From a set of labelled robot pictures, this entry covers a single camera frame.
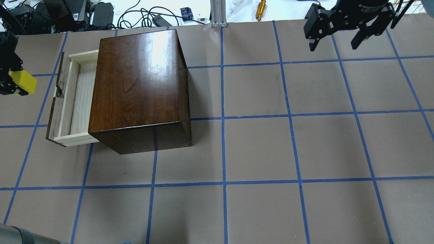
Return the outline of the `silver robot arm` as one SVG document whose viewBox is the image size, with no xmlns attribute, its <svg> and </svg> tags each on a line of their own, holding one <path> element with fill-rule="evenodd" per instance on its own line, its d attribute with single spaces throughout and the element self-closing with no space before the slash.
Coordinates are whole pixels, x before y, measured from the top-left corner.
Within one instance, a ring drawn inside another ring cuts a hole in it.
<svg viewBox="0 0 434 244">
<path fill-rule="evenodd" d="M 29 232 L 23 228 L 0 225 L 1 244 L 65 244 L 63 241 L 51 239 Z"/>
</svg>

